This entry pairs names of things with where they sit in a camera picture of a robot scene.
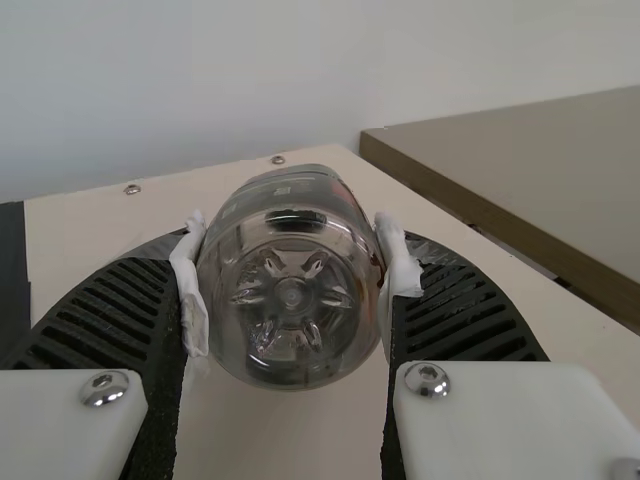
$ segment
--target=white wall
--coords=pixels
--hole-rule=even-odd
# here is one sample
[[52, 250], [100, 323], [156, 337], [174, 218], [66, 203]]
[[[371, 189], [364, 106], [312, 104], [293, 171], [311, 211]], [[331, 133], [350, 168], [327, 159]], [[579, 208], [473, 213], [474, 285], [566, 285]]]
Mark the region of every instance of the white wall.
[[4, 0], [0, 201], [640, 83], [636, 0]]

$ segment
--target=wooden table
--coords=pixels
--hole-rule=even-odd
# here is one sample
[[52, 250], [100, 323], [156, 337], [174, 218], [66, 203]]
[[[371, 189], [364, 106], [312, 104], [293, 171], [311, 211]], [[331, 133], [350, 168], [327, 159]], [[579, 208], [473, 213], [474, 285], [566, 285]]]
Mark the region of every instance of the wooden table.
[[[370, 219], [391, 212], [402, 226], [480, 267], [511, 298], [556, 362], [591, 370], [640, 427], [640, 338], [348, 150], [284, 153], [284, 166], [337, 171]], [[279, 166], [269, 157], [25, 202], [32, 322], [86, 276], [133, 247], [181, 227], [194, 208], [211, 220], [249, 177]], [[387, 365], [378, 348], [348, 377], [319, 390], [250, 387], [211, 363], [185, 381], [176, 479], [374, 479], [380, 477]]]

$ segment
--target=black strip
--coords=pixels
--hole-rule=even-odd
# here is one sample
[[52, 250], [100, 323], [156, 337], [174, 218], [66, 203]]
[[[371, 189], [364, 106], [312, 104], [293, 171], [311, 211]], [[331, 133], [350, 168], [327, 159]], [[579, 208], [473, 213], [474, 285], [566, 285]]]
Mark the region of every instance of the black strip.
[[24, 204], [0, 205], [0, 362], [31, 328]]

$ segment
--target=screw head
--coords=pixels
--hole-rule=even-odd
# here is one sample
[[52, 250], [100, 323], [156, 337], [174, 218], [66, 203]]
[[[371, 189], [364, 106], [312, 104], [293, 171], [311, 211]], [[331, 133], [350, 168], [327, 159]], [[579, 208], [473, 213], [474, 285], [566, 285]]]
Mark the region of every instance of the screw head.
[[126, 393], [129, 377], [123, 372], [109, 370], [91, 377], [80, 390], [80, 401], [87, 407], [102, 407], [113, 403]]
[[131, 185], [127, 185], [127, 187], [123, 190], [127, 195], [135, 195], [136, 193], [140, 193], [142, 191], [142, 187], [140, 185], [136, 185], [132, 183]]
[[451, 391], [451, 381], [447, 373], [438, 365], [420, 362], [411, 365], [404, 374], [407, 388], [429, 398], [446, 397]]

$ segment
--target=clear plastic bottle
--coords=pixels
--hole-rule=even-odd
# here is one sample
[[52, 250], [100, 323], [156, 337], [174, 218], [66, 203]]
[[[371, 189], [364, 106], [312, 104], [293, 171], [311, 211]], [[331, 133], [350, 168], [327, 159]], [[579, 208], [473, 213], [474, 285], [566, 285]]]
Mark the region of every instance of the clear plastic bottle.
[[371, 226], [333, 170], [255, 177], [220, 209], [199, 256], [210, 349], [229, 373], [263, 387], [342, 378], [379, 341], [383, 268]]

